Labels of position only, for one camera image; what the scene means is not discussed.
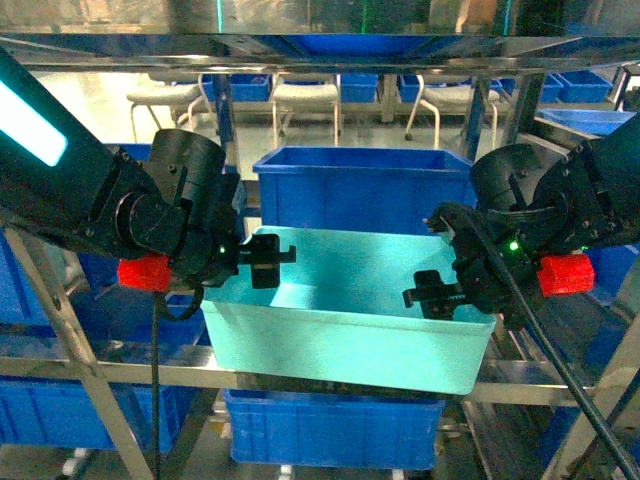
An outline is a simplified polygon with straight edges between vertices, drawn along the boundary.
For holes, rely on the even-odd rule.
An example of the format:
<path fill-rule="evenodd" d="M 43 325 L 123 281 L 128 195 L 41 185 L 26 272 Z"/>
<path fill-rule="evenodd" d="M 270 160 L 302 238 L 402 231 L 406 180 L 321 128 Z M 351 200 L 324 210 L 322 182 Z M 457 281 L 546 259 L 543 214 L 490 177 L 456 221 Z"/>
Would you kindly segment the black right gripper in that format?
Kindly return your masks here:
<path fill-rule="evenodd" d="M 503 316 L 508 330 L 521 330 L 544 304 L 535 262 L 516 234 L 495 233 L 483 213 L 443 202 L 429 218 L 429 229 L 449 237 L 458 283 L 445 284 L 437 270 L 414 274 L 415 287 L 402 293 L 406 308 L 419 304 L 425 319 L 452 320 L 468 303 Z"/>

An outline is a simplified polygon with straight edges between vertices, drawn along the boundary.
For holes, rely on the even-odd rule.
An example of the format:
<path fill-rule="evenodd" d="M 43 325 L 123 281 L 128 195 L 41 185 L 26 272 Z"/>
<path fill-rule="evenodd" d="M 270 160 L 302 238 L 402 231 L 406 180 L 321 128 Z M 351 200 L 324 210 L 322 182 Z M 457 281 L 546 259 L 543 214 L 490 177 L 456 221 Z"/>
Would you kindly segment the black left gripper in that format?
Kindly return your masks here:
<path fill-rule="evenodd" d="M 280 249 L 277 234 L 253 234 L 240 246 L 239 211 L 244 186 L 237 174 L 222 174 L 204 183 L 188 182 L 180 205 L 188 210 L 184 244 L 172 257 L 171 269 L 180 281 L 195 287 L 221 287 L 249 265 L 253 289 L 278 288 L 281 265 L 295 263 L 297 249 Z"/>

